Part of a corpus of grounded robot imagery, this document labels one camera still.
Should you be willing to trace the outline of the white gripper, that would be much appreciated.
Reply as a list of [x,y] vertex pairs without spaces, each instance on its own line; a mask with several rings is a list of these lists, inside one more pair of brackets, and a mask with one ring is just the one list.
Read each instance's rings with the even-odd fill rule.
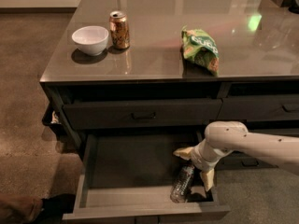
[[181,147],[176,149],[173,154],[185,161],[189,159],[196,168],[201,170],[200,177],[204,183],[205,191],[210,191],[214,185],[214,174],[216,164],[223,157],[220,149],[210,145],[197,145],[195,147]]

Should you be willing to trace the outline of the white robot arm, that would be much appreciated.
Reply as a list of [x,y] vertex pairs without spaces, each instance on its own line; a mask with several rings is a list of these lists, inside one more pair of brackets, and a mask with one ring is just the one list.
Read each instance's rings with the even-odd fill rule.
[[214,185],[214,169],[220,159],[233,151],[275,165],[299,175],[299,138],[264,133],[251,133],[238,121],[215,121],[205,128],[205,138],[194,147],[182,147],[173,152],[191,161],[201,171],[206,191]]

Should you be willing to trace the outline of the brown robot base part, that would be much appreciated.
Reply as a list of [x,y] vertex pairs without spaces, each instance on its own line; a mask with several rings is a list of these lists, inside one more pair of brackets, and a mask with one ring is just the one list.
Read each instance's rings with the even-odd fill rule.
[[73,212],[76,196],[60,194],[50,198],[0,194],[0,224],[59,224]]

